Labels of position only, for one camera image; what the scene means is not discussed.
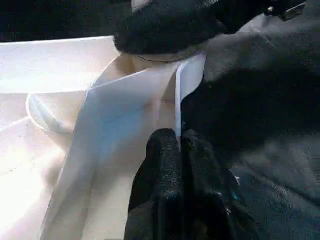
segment white surface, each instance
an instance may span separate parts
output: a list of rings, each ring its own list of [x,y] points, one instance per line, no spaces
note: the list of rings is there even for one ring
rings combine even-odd
[[[41,240],[123,237],[132,180],[145,158],[148,138],[156,129],[175,128],[181,114],[175,100],[193,92],[202,80],[205,56],[187,62],[178,71],[181,85],[187,84],[182,90],[176,88],[180,62],[131,71],[88,92]],[[189,74],[194,65],[197,74]],[[101,75],[102,81],[109,70]]]
[[[65,154],[26,113],[26,94],[0,95],[0,239],[33,240]]]
[[[0,43],[0,93],[85,91],[118,55],[112,36]]]

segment black cloth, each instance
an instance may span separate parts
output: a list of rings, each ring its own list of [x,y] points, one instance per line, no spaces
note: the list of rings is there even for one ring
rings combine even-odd
[[[203,134],[239,177],[259,231],[319,239],[320,76],[302,65],[238,69],[182,103],[184,130]]]

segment black object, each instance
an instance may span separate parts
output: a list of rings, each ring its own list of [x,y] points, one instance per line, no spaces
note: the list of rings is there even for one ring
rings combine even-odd
[[[181,156],[173,130],[156,131],[133,182],[125,240],[257,240],[238,182],[193,131]]]
[[[153,0],[118,24],[115,45],[135,55],[175,54],[220,34],[234,34],[266,13],[289,20],[304,0]]]

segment gray fabric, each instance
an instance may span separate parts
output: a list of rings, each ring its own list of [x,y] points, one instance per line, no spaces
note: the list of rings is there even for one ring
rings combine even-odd
[[[320,72],[320,1],[308,0],[303,15],[283,22],[257,16],[234,35],[208,41],[204,79],[214,81],[232,69],[264,69],[275,63],[302,63]]]

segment white plastic part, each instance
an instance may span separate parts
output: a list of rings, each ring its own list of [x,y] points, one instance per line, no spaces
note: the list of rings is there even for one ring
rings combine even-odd
[[[86,91],[119,55],[112,36],[0,43],[0,94]]]
[[[123,239],[148,138],[160,128],[180,134],[177,106],[200,84],[205,60],[199,54],[100,84],[117,68],[111,64],[104,71],[80,111],[41,240]]]

